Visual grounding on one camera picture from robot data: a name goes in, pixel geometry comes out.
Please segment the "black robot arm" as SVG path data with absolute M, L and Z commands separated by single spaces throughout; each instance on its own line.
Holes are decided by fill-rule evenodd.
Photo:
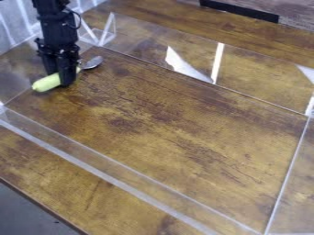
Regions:
M 80 14 L 67 7 L 69 0 L 32 0 L 32 4 L 43 34 L 35 39 L 37 56 L 47 74 L 57 73 L 60 85 L 69 86 L 76 80 L 80 59 L 77 30 L 81 24 L 75 19 Z

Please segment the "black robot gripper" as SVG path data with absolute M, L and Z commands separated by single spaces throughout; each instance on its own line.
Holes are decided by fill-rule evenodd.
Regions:
M 75 43 L 53 47 L 41 38 L 36 38 L 35 43 L 47 74 L 59 72 L 60 85 L 69 86 L 76 80 L 80 47 Z

